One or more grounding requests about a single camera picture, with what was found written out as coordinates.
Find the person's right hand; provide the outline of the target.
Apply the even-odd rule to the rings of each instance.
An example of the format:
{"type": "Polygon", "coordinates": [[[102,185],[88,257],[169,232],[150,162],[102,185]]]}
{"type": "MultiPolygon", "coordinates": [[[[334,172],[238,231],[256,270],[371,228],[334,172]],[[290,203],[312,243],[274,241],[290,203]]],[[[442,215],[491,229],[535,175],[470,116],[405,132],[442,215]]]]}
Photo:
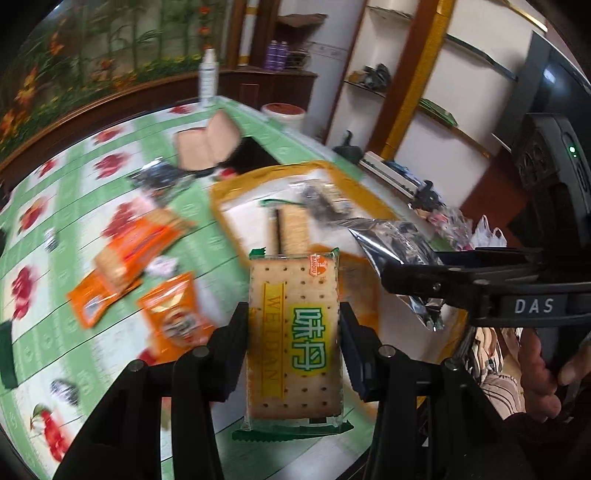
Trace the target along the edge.
{"type": "Polygon", "coordinates": [[[590,341],[579,348],[576,355],[553,375],[542,358],[542,344],[534,329],[525,328],[521,336],[518,355],[521,368],[521,386],[526,412],[536,421],[556,418],[561,401],[556,395],[559,386],[570,386],[590,376],[590,341]]]}

